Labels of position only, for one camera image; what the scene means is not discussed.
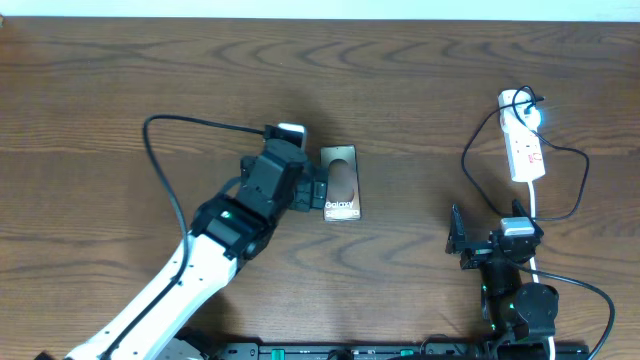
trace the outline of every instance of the power strip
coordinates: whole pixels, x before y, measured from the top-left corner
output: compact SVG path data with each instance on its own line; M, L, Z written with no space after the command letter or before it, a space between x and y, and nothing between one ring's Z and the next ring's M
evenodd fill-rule
M500 107L511 105L515 93L516 90L503 91L498 96ZM531 96L528 93L521 91L518 93L516 103L530 99ZM500 126L507 145L511 180L515 182L531 182L545 174L540 140L530 131L538 130L542 117L538 109L535 106L530 107L530 105L529 103L516 105L518 115L527 126L518 121L513 107L509 106L500 110Z

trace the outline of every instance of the smartphone box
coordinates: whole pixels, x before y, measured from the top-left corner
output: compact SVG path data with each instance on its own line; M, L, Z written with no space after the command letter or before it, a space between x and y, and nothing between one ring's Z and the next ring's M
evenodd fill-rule
M330 146L320 150L322 167L329 171L325 221L360 220L360 188L356 147Z

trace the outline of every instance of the wood grain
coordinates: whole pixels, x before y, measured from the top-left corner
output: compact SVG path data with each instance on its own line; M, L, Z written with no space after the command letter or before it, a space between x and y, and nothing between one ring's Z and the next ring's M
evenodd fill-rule
M310 153L358 149L364 218L288 213L269 247L192 318L264 341L421 341L488 331L479 274L444 254L449 209L486 236L489 213L462 148L522 84L547 97L541 132L586 151L592 172L570 220L544 224L542 269L608 292L619 316L602 359L640 352L640 26L10 18L0 29L0 358L58 357L112 319L178 242L144 154L143 119L176 113L310 130ZM255 136L163 123L152 130L188 214L255 154ZM490 122L470 169L508 208ZM566 212L582 160L546 151L541 216ZM593 346L606 304L560 292L558 338Z

